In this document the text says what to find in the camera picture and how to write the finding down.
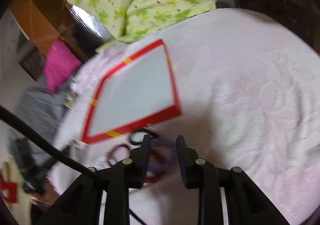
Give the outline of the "person's left hand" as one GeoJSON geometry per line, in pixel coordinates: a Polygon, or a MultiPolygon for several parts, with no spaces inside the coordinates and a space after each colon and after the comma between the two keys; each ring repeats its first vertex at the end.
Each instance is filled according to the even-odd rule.
{"type": "Polygon", "coordinates": [[[60,197],[60,194],[56,192],[54,186],[51,184],[49,179],[45,179],[43,183],[43,194],[37,192],[31,192],[31,202],[35,204],[42,211],[46,212],[60,197]]]}

